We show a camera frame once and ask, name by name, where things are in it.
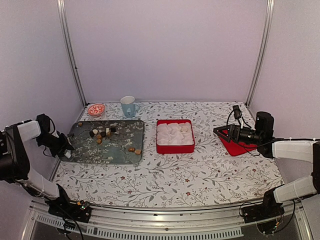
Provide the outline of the red box lid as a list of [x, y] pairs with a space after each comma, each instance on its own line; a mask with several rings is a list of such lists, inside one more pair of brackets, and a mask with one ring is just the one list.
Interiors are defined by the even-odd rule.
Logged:
[[220, 136], [218, 138], [232, 157], [243, 155], [257, 149], [256, 144], [246, 144], [244, 142], [234, 143], [233, 141], [227, 142]]

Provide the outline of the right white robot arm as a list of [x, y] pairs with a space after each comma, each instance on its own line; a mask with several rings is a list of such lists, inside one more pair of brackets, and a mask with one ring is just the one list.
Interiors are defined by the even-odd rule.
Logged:
[[255, 149], [268, 159], [292, 159], [309, 162], [312, 173], [290, 183], [273, 188], [264, 193], [263, 203], [258, 213], [269, 218], [286, 201], [303, 199], [320, 193], [320, 140], [316, 138], [276, 138], [274, 137], [274, 117], [265, 111], [256, 113], [254, 128], [243, 125], [226, 124], [216, 127], [213, 133], [219, 138], [238, 146], [241, 143], [255, 145]]

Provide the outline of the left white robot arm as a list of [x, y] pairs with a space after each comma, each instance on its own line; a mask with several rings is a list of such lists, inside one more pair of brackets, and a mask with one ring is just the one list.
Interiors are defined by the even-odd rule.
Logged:
[[67, 136], [56, 130], [52, 119], [40, 114], [35, 120], [26, 120], [6, 126], [0, 132], [0, 179], [19, 184], [30, 195], [55, 201], [55, 209], [63, 216], [74, 213], [66, 191], [38, 173], [32, 166], [24, 143], [36, 140], [39, 147], [49, 149], [51, 157], [71, 157], [74, 150]]

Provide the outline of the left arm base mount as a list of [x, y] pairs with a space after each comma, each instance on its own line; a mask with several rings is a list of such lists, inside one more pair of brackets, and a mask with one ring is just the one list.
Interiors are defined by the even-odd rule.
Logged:
[[84, 200], [72, 202], [60, 185], [57, 185], [57, 188], [59, 196], [53, 200], [45, 201], [49, 206], [48, 213], [76, 222], [88, 223], [92, 213], [91, 203]]

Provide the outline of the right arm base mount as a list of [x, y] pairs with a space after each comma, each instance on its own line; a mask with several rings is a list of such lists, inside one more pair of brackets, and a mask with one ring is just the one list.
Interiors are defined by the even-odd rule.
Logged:
[[245, 223], [267, 220], [285, 213], [283, 204], [277, 203], [275, 200], [275, 189], [272, 188], [264, 193], [262, 203], [249, 203], [249, 205], [242, 205], [239, 208], [239, 215]]

